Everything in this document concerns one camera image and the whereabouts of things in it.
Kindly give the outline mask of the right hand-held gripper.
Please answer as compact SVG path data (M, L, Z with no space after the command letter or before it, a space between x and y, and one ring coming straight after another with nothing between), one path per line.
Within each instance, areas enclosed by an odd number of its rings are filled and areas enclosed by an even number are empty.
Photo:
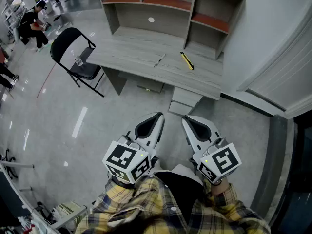
M197 164L196 168L210 183L222 180L242 164L234 144L228 143L221 136L213 122L185 115L182 117L182 126L188 144L195 152L193 160ZM213 142L215 139L212 146L202 150L201 142Z

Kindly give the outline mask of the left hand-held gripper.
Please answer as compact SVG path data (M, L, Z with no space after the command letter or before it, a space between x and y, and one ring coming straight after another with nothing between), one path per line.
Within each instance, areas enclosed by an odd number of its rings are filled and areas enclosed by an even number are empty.
M135 184L151 168L151 160L156 156L156 145L160 142L164 114L154 112L138 119L134 130L135 141L121 136L112 141L102 162L109 173L119 181ZM146 145L137 139L147 139Z

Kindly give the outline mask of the silver pen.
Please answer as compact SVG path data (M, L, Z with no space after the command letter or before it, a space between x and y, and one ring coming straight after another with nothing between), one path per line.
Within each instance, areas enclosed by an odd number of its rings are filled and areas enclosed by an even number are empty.
M159 63L165 58L166 54L163 54L161 58L154 64L154 67L158 66Z

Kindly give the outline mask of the yellow utility knife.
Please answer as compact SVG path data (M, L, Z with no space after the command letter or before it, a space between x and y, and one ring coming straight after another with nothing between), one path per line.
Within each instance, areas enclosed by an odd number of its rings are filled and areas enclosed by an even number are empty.
M183 59L186 61L186 63L188 64L190 70L194 70L194 65L191 63L188 57L184 54L184 52L180 52L180 54L183 57Z

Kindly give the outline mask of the person's right forearm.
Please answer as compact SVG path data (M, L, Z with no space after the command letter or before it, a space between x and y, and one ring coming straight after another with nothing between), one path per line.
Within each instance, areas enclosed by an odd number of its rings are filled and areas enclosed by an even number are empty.
M233 184L223 179L218 186L203 180L204 196L195 202L189 234L271 234L256 212L237 198Z

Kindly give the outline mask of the grey desk drawer unit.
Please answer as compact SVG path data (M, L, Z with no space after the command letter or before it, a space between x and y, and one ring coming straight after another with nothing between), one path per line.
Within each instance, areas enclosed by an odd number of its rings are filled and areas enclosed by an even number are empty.
M189 115L203 98L197 93L174 87L168 112L176 115Z

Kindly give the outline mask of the person's legs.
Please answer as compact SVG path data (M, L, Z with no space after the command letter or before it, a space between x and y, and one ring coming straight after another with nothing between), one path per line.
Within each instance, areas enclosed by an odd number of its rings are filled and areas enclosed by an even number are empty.
M171 172L180 176L188 177L192 180L200 181L200 178L188 167L178 164L172 170L158 170L157 172Z

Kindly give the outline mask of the grey keyboard tray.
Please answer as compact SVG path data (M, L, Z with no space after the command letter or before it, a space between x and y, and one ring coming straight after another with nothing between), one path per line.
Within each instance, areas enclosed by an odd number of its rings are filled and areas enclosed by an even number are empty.
M145 89L147 91L155 92L160 94L162 91L162 88L164 86L164 83L155 81L149 78L133 75L130 73L126 73L123 71L120 71L119 75L120 78L125 78L125 79L131 79L136 82L137 87Z

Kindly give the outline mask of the person's torso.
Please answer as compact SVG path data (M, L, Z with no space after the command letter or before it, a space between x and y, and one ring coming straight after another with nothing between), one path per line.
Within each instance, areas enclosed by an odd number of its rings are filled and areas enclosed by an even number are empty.
M173 172L157 172L160 180L162 211L155 223L164 221L169 233L193 234L201 229L204 216L204 187L196 180Z

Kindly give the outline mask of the clear plastic water bottle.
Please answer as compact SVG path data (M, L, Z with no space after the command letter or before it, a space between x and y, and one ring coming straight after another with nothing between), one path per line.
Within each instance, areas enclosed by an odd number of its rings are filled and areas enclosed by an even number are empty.
M73 55L73 57L74 57L74 60L75 60L76 65L79 66L79 67L81 67L81 66L83 65L83 61L82 61L82 59L80 58L80 56L79 56L79 55L76 55L75 52L74 52L74 50L71 50L71 53L72 53L72 55Z

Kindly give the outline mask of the grey framed glass door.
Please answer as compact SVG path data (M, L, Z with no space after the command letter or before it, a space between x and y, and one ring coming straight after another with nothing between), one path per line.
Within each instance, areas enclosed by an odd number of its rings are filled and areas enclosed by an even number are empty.
M270 119L261 179L251 208L272 234L312 234L312 110Z

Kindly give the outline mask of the white panelled door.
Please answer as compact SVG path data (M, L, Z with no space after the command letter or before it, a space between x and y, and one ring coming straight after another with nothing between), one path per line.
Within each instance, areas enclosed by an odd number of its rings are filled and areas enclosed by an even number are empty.
M257 108L286 119L312 110L312 5L263 67L238 91L258 99Z

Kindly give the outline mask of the grey wooden shelf hutch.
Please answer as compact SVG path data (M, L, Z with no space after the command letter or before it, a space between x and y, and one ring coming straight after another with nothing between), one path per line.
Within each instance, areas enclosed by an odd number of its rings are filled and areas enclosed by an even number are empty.
M224 52L246 0L100 0L111 33L120 27L155 31Z

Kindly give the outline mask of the black folding chair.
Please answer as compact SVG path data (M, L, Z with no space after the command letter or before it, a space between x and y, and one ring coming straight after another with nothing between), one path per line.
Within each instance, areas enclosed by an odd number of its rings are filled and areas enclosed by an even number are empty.
M61 59L70 45L79 37L83 37L87 41L88 47L86 47L80 55L75 55L77 60L82 61L82 65L75 63L69 69L61 63ZM91 42L91 40L89 40L79 29L69 27L54 40L51 45L50 55L53 61L55 61L56 64L61 66L67 72L78 87L80 87L79 82L81 82L101 97L104 97L104 95L97 90L98 83L94 87L87 83L87 81L94 80L98 73L102 70L101 66L87 62L88 57L92 54L95 48L96 45Z

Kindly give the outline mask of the white metal table frame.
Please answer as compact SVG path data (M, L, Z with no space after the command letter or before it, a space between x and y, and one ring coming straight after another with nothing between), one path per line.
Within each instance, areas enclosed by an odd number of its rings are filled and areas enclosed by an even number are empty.
M23 164L23 163L16 163L16 162L9 162L9 161L1 161L0 160L0 170L4 173L4 176L6 180L8 181L9 185L11 186L12 190L19 195L20 192L26 192L26 191L31 191L32 188L24 188L24 189L18 189L12 182L8 172L6 171L6 168L31 168L33 169L35 166L34 164Z

